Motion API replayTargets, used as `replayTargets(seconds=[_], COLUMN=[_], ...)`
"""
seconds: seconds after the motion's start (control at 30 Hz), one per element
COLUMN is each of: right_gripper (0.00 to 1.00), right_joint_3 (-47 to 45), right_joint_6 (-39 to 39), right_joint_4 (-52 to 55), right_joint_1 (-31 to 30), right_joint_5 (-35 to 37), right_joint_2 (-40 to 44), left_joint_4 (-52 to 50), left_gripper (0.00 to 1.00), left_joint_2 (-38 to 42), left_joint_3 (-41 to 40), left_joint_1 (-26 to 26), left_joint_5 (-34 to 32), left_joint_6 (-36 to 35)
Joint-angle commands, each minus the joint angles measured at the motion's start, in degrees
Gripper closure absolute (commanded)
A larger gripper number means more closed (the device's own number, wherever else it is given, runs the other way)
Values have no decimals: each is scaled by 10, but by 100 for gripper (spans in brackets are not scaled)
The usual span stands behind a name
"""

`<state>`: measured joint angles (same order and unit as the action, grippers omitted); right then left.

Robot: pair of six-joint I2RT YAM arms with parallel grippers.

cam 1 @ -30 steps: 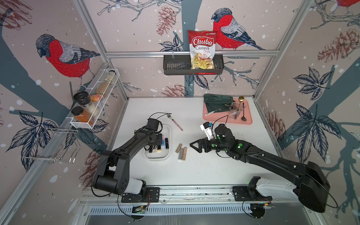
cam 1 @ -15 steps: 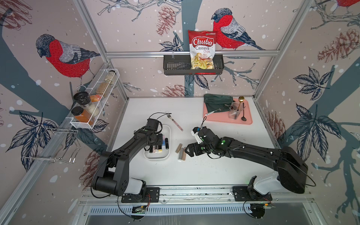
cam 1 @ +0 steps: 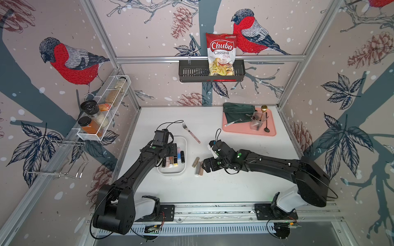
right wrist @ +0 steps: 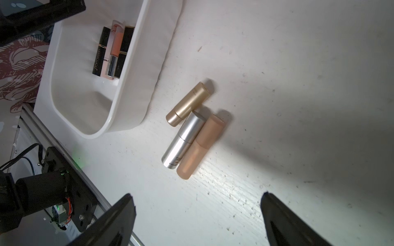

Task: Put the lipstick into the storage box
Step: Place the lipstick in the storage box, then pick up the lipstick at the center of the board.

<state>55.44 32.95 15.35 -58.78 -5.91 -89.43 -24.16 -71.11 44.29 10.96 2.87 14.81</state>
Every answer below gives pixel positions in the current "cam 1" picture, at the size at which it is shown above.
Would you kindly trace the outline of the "pink blue lipstick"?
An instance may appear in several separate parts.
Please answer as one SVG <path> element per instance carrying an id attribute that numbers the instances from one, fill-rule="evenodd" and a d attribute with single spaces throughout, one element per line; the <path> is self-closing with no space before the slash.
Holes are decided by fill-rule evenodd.
<path id="1" fill-rule="evenodd" d="M 181 161 L 181 149 L 180 147 L 177 148 L 177 158 L 178 158 L 178 162 Z"/>

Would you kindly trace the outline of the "small black lipstick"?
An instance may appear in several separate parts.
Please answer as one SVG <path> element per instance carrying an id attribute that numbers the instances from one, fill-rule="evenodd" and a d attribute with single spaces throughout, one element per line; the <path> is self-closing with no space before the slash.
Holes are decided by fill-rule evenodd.
<path id="1" fill-rule="evenodd" d="M 181 151 L 180 152 L 180 154 L 181 154 L 181 163 L 185 163 L 185 153 L 184 153 L 184 151 Z"/>

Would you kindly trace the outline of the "silver lipstick tube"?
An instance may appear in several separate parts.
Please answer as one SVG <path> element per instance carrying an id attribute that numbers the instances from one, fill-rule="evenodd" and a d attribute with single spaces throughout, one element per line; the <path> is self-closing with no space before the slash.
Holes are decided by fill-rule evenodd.
<path id="1" fill-rule="evenodd" d="M 198 162 L 196 166 L 195 176 L 199 176 L 201 171 L 201 162 Z"/>

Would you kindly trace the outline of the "white rectangular storage box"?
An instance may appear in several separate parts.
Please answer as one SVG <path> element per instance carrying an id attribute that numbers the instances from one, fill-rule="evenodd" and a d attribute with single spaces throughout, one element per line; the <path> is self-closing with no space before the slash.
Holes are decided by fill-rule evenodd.
<path id="1" fill-rule="evenodd" d="M 187 162 L 187 140 L 182 136 L 174 136 L 174 143 L 177 144 L 177 147 L 180 147 L 181 151 L 185 153 L 185 163 L 178 162 L 177 167 L 172 168 L 162 168 L 162 165 L 158 167 L 158 172 L 164 176 L 178 176 L 184 173 L 186 170 L 186 162 Z"/>

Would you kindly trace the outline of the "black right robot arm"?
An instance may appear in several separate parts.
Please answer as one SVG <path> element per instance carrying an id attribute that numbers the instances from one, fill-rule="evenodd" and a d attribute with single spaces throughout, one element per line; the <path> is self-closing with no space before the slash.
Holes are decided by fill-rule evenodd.
<path id="1" fill-rule="evenodd" d="M 208 149 L 213 157 L 203 160 L 201 167 L 209 173 L 220 169 L 237 174 L 260 172 L 291 181 L 294 186 L 287 191 L 277 192 L 270 205 L 274 217 L 289 215 L 304 205 L 323 208 L 327 204 L 329 176 L 306 157 L 301 159 L 280 159 L 240 149 L 235 151 L 221 140 L 212 140 Z"/>

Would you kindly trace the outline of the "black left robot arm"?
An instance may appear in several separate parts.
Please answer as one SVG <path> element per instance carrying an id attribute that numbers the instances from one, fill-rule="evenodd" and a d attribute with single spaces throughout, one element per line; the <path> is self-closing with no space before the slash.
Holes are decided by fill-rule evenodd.
<path id="1" fill-rule="evenodd" d="M 143 196 L 153 202 L 150 211 L 137 214 L 134 194 L 146 175 L 168 157 L 177 154 L 177 145 L 166 144 L 162 147 L 149 142 L 143 149 L 132 167 L 118 180 L 110 185 L 103 185 L 98 193 L 91 225 L 94 228 L 127 234 L 136 220 L 172 221 L 174 206 L 161 209 L 160 199 L 154 196 Z"/>

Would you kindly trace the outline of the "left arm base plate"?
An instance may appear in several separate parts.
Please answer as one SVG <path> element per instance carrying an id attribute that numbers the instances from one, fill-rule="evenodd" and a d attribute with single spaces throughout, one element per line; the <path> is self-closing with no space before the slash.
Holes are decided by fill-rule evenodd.
<path id="1" fill-rule="evenodd" d="M 151 221 L 174 221 L 175 205 L 160 205 L 160 209 L 157 212 L 153 212 L 151 215 L 144 216 L 139 219 L 139 222 L 151 222 Z"/>

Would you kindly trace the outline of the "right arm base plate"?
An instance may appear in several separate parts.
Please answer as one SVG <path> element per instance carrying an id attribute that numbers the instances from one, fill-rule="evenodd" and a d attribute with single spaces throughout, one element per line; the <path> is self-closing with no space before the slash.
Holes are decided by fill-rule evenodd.
<path id="1" fill-rule="evenodd" d="M 257 220 L 298 220 L 295 209 L 291 212 L 283 212 L 279 208 L 272 208 L 270 203 L 254 204 L 253 210 Z"/>

